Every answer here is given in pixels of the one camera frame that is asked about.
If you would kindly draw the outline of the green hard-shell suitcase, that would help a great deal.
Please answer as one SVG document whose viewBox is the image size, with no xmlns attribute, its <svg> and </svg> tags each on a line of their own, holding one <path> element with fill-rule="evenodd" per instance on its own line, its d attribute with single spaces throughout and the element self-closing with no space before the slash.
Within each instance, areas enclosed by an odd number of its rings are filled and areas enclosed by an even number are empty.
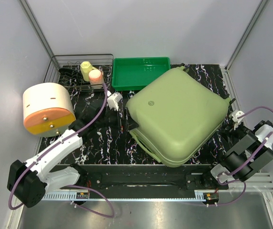
<svg viewBox="0 0 273 229">
<path fill-rule="evenodd" d="M 179 167 L 222 125 L 229 106 L 229 97 L 212 92 L 183 67 L 172 68 L 128 100 L 127 113 L 137 125 L 129 132 L 153 159 Z"/>
</svg>

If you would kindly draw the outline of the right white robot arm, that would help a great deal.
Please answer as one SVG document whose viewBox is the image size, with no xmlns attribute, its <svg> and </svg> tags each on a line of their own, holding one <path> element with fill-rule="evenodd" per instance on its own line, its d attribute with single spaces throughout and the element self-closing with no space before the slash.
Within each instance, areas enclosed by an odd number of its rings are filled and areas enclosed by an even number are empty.
<svg viewBox="0 0 273 229">
<path fill-rule="evenodd" d="M 200 177 L 201 186 L 211 189 L 217 181 L 244 182 L 273 160 L 273 123 L 261 121 L 253 130 L 239 126 L 227 135 L 232 146 L 218 159 L 209 173 Z"/>
</svg>

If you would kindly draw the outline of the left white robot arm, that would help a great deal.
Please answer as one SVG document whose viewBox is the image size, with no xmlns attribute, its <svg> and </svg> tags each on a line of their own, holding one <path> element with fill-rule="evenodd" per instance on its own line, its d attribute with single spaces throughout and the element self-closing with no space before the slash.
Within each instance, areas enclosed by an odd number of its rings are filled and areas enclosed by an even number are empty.
<svg viewBox="0 0 273 229">
<path fill-rule="evenodd" d="M 78 149 L 86 141 L 90 132 L 108 126 L 130 131 L 139 125 L 124 109 L 123 119 L 115 111 L 95 111 L 92 120 L 82 116 L 72 122 L 68 129 L 50 146 L 34 157 L 10 166 L 7 189 L 11 197 L 16 197 L 23 205 L 31 208 L 37 205 L 45 194 L 62 187 L 73 185 L 77 189 L 89 185 L 88 173 L 78 164 L 53 172 L 52 169 L 67 155 Z"/>
</svg>

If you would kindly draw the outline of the green plastic tray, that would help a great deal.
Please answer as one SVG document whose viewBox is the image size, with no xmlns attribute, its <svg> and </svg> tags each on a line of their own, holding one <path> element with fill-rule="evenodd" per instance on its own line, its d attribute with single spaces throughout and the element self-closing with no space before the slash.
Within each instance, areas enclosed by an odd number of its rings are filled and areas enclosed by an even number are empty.
<svg viewBox="0 0 273 229">
<path fill-rule="evenodd" d="M 168 57 L 116 58 L 111 85 L 116 91 L 141 90 L 170 68 Z"/>
</svg>

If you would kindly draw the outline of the pink foam cup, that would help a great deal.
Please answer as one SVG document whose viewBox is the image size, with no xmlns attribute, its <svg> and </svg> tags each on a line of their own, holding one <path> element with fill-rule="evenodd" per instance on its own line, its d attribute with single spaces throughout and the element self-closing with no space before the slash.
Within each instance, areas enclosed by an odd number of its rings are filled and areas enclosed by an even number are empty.
<svg viewBox="0 0 273 229">
<path fill-rule="evenodd" d="M 89 72 L 89 80 L 91 87 L 94 89 L 102 88 L 102 84 L 104 82 L 103 74 L 98 69 L 93 69 Z"/>
</svg>

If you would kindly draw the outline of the yellow plastic bottle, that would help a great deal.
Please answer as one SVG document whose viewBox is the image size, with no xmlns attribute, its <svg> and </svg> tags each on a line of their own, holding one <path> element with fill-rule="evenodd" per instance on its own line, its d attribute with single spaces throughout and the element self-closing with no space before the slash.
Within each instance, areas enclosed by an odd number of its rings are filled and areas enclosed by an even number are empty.
<svg viewBox="0 0 273 229">
<path fill-rule="evenodd" d="M 93 70 L 93 66 L 89 61 L 84 61 L 80 64 L 80 71 L 84 81 L 89 82 L 89 72 Z"/>
</svg>

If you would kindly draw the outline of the white orange cylindrical container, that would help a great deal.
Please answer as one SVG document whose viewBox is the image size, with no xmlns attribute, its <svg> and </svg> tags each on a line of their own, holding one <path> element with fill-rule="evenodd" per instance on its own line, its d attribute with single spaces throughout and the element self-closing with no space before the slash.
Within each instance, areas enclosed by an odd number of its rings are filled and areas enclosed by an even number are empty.
<svg viewBox="0 0 273 229">
<path fill-rule="evenodd" d="M 36 136 L 63 134 L 76 120 L 71 97 L 58 83 L 40 83 L 23 93 L 23 125 Z"/>
</svg>

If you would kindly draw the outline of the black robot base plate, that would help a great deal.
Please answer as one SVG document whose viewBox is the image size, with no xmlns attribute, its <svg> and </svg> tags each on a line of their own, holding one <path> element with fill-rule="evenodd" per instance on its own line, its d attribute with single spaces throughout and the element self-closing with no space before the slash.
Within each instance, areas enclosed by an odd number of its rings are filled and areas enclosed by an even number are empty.
<svg viewBox="0 0 273 229">
<path fill-rule="evenodd" d="M 229 186 L 216 184 L 203 177 L 209 165 L 81 165 L 86 182 L 93 189 L 110 187 L 178 187 L 189 190 L 228 190 Z"/>
</svg>

